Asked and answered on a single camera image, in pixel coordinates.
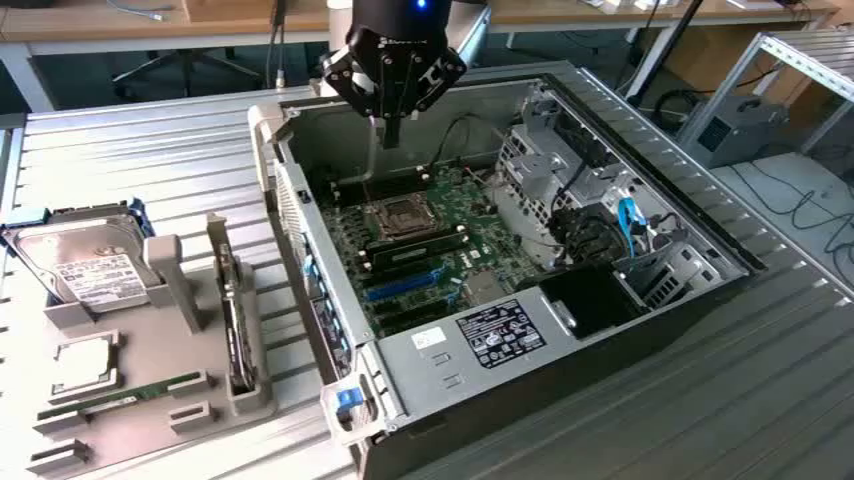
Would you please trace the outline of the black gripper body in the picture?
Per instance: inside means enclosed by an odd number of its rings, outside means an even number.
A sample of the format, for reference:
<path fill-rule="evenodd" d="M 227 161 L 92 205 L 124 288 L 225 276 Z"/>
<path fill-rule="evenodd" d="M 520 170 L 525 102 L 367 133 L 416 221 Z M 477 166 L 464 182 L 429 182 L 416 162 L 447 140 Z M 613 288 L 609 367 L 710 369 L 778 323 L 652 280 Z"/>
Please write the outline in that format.
<path fill-rule="evenodd" d="M 380 39 L 392 46 L 424 47 L 428 56 L 448 47 L 445 27 L 452 1 L 355 0 L 347 47 L 356 59 L 380 54 Z"/>

